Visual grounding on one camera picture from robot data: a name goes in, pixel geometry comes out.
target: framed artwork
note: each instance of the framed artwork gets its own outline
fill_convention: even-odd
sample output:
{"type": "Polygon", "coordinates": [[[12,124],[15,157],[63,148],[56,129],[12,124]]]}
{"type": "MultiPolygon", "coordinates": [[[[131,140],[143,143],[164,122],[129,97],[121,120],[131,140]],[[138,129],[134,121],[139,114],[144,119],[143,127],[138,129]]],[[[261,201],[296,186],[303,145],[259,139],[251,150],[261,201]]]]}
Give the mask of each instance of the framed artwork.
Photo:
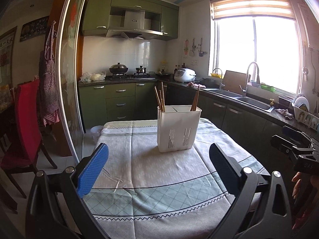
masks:
{"type": "Polygon", "coordinates": [[[48,19],[49,16],[45,16],[24,24],[21,30],[20,42],[36,36],[44,35],[47,30],[48,19]]]}
{"type": "Polygon", "coordinates": [[[0,86],[12,87],[12,52],[17,26],[0,36],[0,86]]]}

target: range hood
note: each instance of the range hood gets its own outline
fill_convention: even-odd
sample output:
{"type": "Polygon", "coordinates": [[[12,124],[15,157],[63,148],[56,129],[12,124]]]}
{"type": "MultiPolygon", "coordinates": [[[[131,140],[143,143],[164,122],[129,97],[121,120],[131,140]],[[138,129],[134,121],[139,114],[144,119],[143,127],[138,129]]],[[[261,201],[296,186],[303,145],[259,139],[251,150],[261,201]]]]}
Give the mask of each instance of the range hood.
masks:
{"type": "Polygon", "coordinates": [[[106,37],[138,38],[150,40],[163,36],[162,32],[144,29],[145,11],[126,10],[124,27],[110,26],[106,37]]]}

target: gooseneck faucet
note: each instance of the gooseneck faucet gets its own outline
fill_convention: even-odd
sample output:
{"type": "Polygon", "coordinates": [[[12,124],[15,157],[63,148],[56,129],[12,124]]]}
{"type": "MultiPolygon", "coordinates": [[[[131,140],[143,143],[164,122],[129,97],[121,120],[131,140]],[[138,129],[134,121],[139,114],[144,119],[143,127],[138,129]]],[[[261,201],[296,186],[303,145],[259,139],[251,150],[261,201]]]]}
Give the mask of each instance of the gooseneck faucet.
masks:
{"type": "Polygon", "coordinates": [[[247,73],[246,73],[246,82],[245,82],[245,89],[243,89],[242,87],[241,87],[241,85],[239,85],[240,86],[240,89],[243,91],[243,97],[246,97],[246,94],[247,94],[247,83],[248,83],[248,72],[249,72],[249,68],[250,68],[250,66],[251,65],[255,65],[256,66],[256,68],[257,68],[257,80],[256,80],[256,83],[260,83],[260,80],[259,80],[259,66],[257,65],[257,63],[255,62],[255,61],[253,61],[253,62],[251,62],[250,64],[249,64],[249,66],[248,66],[248,68],[247,68],[247,73]]]}
{"type": "Polygon", "coordinates": [[[223,71],[222,71],[220,68],[215,68],[215,69],[213,69],[213,72],[214,72],[216,69],[219,69],[219,70],[221,71],[221,82],[220,82],[220,90],[221,90],[222,86],[225,86],[225,85],[223,84],[223,71]]]}

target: white rice cooker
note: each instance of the white rice cooker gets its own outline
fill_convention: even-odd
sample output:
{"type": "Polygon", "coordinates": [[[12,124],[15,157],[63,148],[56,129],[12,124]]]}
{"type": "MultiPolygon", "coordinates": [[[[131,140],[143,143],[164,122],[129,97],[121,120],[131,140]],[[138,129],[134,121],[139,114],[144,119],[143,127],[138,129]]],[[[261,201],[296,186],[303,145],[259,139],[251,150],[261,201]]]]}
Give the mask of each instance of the white rice cooker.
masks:
{"type": "Polygon", "coordinates": [[[191,82],[196,77],[195,71],[188,68],[182,68],[176,71],[174,80],[177,82],[191,82]]]}

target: white dish rack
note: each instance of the white dish rack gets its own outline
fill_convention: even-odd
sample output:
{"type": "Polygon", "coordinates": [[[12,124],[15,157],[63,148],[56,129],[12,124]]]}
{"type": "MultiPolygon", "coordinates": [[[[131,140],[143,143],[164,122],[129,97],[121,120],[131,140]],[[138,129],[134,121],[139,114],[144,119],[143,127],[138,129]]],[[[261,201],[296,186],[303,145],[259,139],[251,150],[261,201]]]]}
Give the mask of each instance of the white dish rack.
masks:
{"type": "Polygon", "coordinates": [[[202,110],[191,105],[157,107],[157,146],[161,153],[192,148],[202,110]]]}
{"type": "Polygon", "coordinates": [[[319,124],[319,118],[310,114],[309,112],[305,112],[298,107],[296,107],[293,103],[293,110],[295,111],[295,118],[298,122],[305,124],[306,126],[317,130],[317,124],[319,124]]]}

